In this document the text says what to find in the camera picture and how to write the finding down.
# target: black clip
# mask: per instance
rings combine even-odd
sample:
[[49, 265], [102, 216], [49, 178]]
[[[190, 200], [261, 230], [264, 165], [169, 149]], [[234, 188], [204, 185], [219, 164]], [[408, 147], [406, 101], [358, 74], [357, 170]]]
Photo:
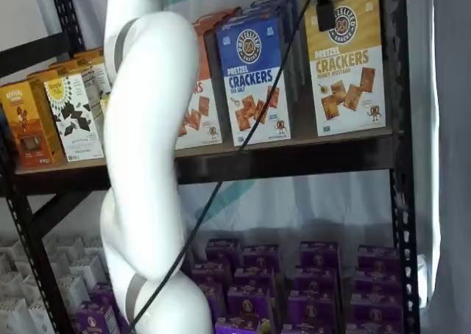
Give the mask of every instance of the black clip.
[[333, 13], [333, 0], [317, 0], [317, 23], [319, 31], [328, 31], [336, 27], [336, 17]]

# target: white robotic arm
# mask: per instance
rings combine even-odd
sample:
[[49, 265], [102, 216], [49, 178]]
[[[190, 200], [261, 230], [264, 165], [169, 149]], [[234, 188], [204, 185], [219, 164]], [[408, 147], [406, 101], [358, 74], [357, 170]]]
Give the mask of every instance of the white robotic arm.
[[[105, 151], [112, 188], [100, 228], [116, 300], [128, 321], [185, 242], [173, 159], [199, 52], [192, 25], [161, 9], [161, 0], [108, 0], [107, 5], [105, 59], [114, 83]], [[204, 295], [180, 271], [136, 328], [142, 334], [212, 333]]]

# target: shelf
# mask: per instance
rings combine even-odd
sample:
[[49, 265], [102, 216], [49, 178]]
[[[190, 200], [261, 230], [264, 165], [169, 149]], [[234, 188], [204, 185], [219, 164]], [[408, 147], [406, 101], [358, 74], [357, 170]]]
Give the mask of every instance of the shelf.
[[[293, 138], [251, 145], [241, 154], [231, 139], [223, 144], [177, 150], [179, 184], [248, 180], [392, 168], [392, 131], [368, 129], [317, 137], [312, 98], [295, 104]], [[16, 171], [27, 194], [100, 191], [110, 187], [105, 159]]]

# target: purple box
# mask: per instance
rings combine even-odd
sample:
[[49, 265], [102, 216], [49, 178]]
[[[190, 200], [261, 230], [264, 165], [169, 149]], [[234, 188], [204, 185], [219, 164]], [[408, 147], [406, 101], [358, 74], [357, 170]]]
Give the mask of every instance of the purple box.
[[285, 324], [281, 334], [332, 334], [332, 329], [322, 324]]
[[219, 318], [214, 327], [216, 334], [259, 334], [261, 326], [258, 320], [235, 318]]
[[263, 286], [233, 286], [227, 293], [231, 316], [258, 319], [263, 333], [275, 333], [269, 289]]
[[288, 315], [292, 324], [324, 323], [338, 332], [333, 291], [312, 293], [292, 290], [288, 298]]
[[214, 262], [226, 259], [231, 271], [235, 271], [242, 266], [241, 243], [236, 239], [210, 239], [206, 245], [206, 258]]
[[356, 291], [350, 301], [351, 317], [360, 321], [402, 321], [400, 296]]
[[404, 326], [400, 321], [348, 321], [345, 334], [403, 334]]
[[360, 245], [358, 247], [358, 267], [381, 272], [393, 271], [399, 273], [399, 252], [391, 247]]
[[400, 275], [396, 273], [381, 273], [379, 271], [356, 269], [354, 289], [363, 292], [401, 295]]
[[196, 283], [220, 283], [224, 291], [233, 284], [230, 266], [224, 261], [195, 264], [191, 270], [191, 278]]
[[213, 317], [213, 323], [216, 323], [219, 317], [227, 315], [222, 285], [218, 283], [204, 283], [198, 284], [198, 286], [201, 288], [201, 291], [203, 291], [208, 300], [209, 307], [211, 309], [211, 316]]
[[83, 302], [77, 309], [76, 318], [81, 333], [119, 334], [111, 306]]

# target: metal shelving unit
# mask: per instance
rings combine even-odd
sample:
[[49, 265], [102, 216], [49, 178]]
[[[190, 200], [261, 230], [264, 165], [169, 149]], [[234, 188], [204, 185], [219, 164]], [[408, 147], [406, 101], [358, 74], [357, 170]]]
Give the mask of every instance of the metal shelving unit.
[[[71, 0], [54, 0], [63, 32], [0, 52], [0, 77], [55, 57], [83, 49]], [[230, 143], [176, 152], [179, 183], [246, 180], [253, 178], [328, 174], [346, 171], [389, 170], [392, 232], [400, 250], [405, 308], [405, 333], [419, 334], [417, 242], [414, 212], [411, 108], [408, 77], [406, 0], [381, 0], [386, 98], [389, 128], [317, 138], [308, 113], [308, 95], [294, 113], [291, 141], [249, 146], [235, 165]], [[3, 194], [57, 333], [72, 333], [42, 237], [91, 191], [110, 187], [104, 160], [65, 163], [42, 169], [15, 166], [6, 140], [0, 137]], [[56, 196], [33, 213], [27, 195]]]

